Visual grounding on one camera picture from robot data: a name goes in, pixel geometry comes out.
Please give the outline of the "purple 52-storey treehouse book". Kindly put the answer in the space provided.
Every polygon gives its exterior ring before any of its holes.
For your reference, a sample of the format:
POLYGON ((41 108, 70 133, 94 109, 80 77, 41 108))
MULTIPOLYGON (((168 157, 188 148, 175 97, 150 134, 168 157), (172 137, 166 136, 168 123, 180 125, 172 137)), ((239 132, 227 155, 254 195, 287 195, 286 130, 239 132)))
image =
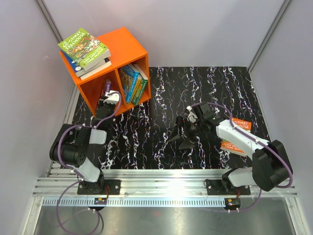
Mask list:
POLYGON ((103 80, 102 88, 101 88, 101 93, 100 93, 100 98, 101 100, 105 99, 105 96, 110 92, 111 90, 111 80, 109 78, 105 78, 103 80))

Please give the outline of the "teal 26-storey treehouse book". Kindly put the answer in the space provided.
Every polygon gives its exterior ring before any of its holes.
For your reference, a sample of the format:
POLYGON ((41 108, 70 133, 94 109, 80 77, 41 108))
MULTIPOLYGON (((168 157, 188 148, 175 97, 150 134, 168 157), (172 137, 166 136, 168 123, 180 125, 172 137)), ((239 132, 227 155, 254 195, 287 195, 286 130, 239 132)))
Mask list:
POLYGON ((121 79, 126 102, 129 103, 137 83, 139 72, 134 65, 127 64, 119 68, 118 73, 121 79))

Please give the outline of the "blue 91-storey treehouse book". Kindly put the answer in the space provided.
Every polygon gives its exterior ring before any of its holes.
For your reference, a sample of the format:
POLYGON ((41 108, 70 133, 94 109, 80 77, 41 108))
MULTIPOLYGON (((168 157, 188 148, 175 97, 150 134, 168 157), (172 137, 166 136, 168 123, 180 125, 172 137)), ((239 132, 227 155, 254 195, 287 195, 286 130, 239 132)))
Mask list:
POLYGON ((84 70, 81 66, 77 65, 68 55, 64 54, 64 56, 69 62, 70 66, 72 67, 72 70, 74 71, 75 75, 79 77, 81 80, 89 78, 90 76, 98 73, 103 69, 106 69, 112 64, 109 58, 105 58, 104 60, 100 61, 90 69, 84 70))

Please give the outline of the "bright blue paperback book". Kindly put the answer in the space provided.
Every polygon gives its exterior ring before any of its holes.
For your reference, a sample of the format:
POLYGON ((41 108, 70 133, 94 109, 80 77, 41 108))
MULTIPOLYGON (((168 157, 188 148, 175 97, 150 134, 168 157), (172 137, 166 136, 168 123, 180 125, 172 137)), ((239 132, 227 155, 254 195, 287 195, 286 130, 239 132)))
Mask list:
POLYGON ((136 81, 136 85, 135 85, 135 88, 134 88, 134 91, 133 91, 133 94, 132 94, 132 97, 131 97, 131 100, 130 100, 130 103, 134 103, 134 99, 135 99, 135 94, 136 94, 136 91, 141 83, 141 79, 142 79, 142 75, 139 73, 138 74, 138 77, 137 77, 137 81, 136 81))

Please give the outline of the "green 104-storey treehouse book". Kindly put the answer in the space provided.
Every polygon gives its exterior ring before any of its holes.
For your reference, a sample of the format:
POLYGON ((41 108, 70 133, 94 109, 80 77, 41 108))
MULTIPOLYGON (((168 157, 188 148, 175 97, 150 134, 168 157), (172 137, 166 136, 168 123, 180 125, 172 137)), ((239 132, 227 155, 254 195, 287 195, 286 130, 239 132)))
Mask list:
POLYGON ((148 77, 146 76, 146 74, 142 71, 142 69, 139 67, 138 64, 133 64, 134 67, 138 70, 138 72, 142 75, 142 79, 141 79, 141 83, 136 91, 136 94, 135 94, 135 99, 134 99, 134 103, 133 105, 136 106, 139 104, 139 101, 143 95, 143 92, 145 90, 145 87, 148 83, 148 77))

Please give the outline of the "lime 65-storey treehouse book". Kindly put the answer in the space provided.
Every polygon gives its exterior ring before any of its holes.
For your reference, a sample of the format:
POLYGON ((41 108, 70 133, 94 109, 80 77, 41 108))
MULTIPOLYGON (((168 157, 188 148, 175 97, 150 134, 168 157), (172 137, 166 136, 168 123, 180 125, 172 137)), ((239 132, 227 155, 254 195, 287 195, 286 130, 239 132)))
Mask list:
POLYGON ((84 70, 111 57, 109 48, 83 28, 61 41, 58 46, 84 70))

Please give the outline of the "orange 78-storey treehouse book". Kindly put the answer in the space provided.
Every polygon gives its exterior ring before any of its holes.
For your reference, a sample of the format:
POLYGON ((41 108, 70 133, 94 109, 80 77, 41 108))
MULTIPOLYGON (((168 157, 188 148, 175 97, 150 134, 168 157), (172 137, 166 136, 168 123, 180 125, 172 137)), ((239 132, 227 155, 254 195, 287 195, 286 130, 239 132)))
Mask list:
MULTIPOLYGON (((245 120, 241 120, 241 119, 237 119, 237 118, 234 118, 234 117, 232 118, 232 121, 233 121, 234 124, 236 124, 237 126, 241 127, 242 129, 244 129, 244 130, 246 130, 248 132, 251 131, 251 126, 252 126, 251 122, 245 121, 245 120)), ((239 156, 243 156, 243 157, 246 156, 245 152, 240 150, 233 143, 231 143, 229 141, 226 141, 226 140, 222 140, 220 149, 224 150, 224 151, 227 151, 227 152, 230 152, 230 153, 233 153, 233 154, 236 154, 236 155, 239 155, 239 156)))

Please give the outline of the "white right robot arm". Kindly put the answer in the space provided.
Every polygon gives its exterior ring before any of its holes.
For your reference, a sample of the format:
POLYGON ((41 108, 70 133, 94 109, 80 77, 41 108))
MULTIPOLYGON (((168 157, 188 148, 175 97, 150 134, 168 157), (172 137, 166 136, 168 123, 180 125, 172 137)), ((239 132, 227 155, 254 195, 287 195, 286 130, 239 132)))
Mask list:
POLYGON ((221 106, 223 111, 216 112, 211 106, 210 102, 188 106, 177 116, 168 141, 182 139, 179 149, 194 148, 198 135, 209 133, 242 150, 252 160, 252 166, 222 175, 216 188, 222 188, 226 194, 233 194, 244 186, 258 186, 266 192, 273 188, 289 188, 293 183, 293 170, 283 143, 251 134, 234 123, 232 113, 226 107, 221 106))

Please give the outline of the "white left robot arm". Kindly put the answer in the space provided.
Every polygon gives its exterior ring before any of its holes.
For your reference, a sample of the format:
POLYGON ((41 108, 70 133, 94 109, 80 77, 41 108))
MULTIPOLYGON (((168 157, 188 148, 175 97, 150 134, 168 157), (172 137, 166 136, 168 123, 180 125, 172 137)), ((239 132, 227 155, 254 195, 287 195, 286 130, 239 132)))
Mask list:
POLYGON ((55 138, 49 157, 81 178, 78 194, 108 194, 110 186, 104 173, 87 156, 90 145, 105 145, 110 141, 118 94, 104 95, 98 101, 96 118, 91 126, 63 124, 55 138))

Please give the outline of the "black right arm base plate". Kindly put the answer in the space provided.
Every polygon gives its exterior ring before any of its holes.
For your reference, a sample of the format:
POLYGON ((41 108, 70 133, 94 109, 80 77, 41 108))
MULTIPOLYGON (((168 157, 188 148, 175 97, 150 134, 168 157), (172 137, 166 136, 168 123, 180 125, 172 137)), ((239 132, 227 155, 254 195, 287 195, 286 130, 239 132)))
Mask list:
POLYGON ((246 186, 234 187, 227 180, 205 179, 204 186, 207 195, 250 195, 250 188, 246 186))

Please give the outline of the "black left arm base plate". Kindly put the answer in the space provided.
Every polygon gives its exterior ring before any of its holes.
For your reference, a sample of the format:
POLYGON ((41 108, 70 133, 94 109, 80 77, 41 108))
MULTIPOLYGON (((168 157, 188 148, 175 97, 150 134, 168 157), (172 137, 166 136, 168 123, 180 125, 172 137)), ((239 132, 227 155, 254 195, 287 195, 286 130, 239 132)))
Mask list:
POLYGON ((86 182, 79 183, 78 195, 119 195, 121 181, 117 179, 105 179, 100 182, 86 182))

